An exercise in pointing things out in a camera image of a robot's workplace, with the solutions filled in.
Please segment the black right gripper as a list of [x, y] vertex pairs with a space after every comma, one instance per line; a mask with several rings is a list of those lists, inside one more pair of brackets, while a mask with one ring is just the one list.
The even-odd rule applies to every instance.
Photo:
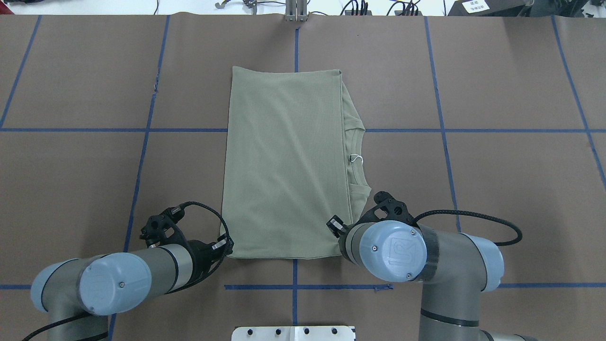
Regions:
[[332, 235], [336, 238], [342, 238], [347, 235], [350, 231], [350, 226], [344, 223], [344, 221], [337, 215], [332, 216], [327, 222], [327, 227], [331, 231]]

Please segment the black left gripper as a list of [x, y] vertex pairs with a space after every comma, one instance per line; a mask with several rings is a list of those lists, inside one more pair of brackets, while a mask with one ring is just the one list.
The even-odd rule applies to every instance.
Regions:
[[210, 243], [190, 240], [189, 246], [193, 251], [193, 271], [190, 280], [198, 280], [207, 276], [215, 263], [219, 265], [227, 255], [232, 254], [234, 242], [232, 239], [220, 239]]

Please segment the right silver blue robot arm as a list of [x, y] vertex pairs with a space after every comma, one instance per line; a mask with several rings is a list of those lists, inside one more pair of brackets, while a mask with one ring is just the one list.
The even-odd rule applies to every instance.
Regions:
[[327, 227], [348, 261], [384, 281], [422, 284], [420, 341], [533, 339], [479, 327], [481, 295], [498, 288], [505, 270], [494, 242], [394, 220], [347, 226], [333, 216]]

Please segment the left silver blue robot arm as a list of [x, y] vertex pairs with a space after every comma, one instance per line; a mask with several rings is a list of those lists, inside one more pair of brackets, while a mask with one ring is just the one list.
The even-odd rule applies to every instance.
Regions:
[[50, 341], [106, 341], [111, 315], [201, 283], [232, 249], [223, 235], [210, 244], [192, 240], [189, 248], [169, 243], [47, 266], [33, 280], [30, 298], [50, 323], [25, 339], [48, 332]]

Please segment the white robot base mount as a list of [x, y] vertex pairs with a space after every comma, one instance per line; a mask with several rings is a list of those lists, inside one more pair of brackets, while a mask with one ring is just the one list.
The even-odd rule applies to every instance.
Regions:
[[354, 326], [243, 326], [232, 332], [232, 341], [355, 341]]

